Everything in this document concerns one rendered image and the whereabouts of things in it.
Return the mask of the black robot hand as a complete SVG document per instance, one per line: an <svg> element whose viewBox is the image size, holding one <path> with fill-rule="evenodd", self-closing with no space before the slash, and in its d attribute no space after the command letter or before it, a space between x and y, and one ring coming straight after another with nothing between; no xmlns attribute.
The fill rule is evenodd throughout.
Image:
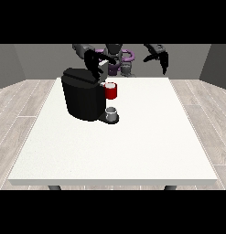
<svg viewBox="0 0 226 234"><path fill-rule="evenodd" d="M87 50L84 53L84 63L86 68L91 72L92 76L99 81L103 71L98 68L99 60L108 60L111 64L116 64L113 58L110 58L102 53L97 53L94 50Z"/></svg>
<svg viewBox="0 0 226 234"><path fill-rule="evenodd" d="M168 68L168 53L166 51L163 51L161 53L151 54L144 59L144 62L147 62L153 59L160 61L163 74L166 74L167 68Z"/></svg>

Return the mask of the pale grey machine lid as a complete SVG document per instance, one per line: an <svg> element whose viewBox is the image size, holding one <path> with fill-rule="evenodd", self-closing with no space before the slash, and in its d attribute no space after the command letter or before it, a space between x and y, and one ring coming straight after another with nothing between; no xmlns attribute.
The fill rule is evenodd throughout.
<svg viewBox="0 0 226 234"><path fill-rule="evenodd" d="M103 60L99 63L98 68L102 70L100 81L104 82L107 79L108 76L108 60Z"/></svg>

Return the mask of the red pod holder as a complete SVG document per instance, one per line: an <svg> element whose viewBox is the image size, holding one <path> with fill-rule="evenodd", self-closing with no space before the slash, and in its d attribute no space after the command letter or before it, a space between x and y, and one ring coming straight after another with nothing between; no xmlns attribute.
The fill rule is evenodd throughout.
<svg viewBox="0 0 226 234"><path fill-rule="evenodd" d="M108 100L113 100L117 97L117 84L115 83L114 88L106 88L104 85L105 90L105 98Z"/></svg>

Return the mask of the black coffee machine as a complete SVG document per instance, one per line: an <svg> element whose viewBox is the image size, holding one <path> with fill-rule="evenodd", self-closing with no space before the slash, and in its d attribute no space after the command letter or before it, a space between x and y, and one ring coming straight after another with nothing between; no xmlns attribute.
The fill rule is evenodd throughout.
<svg viewBox="0 0 226 234"><path fill-rule="evenodd" d="M119 115L113 122L106 120L104 85L97 81L89 70L68 68L61 77L62 88L70 115L88 122L102 121L108 124L119 122Z"/></svg>

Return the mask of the small grey cup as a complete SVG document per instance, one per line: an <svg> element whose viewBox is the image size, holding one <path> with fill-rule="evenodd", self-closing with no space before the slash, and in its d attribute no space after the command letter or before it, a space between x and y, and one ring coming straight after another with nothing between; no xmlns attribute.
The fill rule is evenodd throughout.
<svg viewBox="0 0 226 234"><path fill-rule="evenodd" d="M108 107L105 110L106 113L106 120L109 122L113 122L117 118L117 110L114 107Z"/></svg>

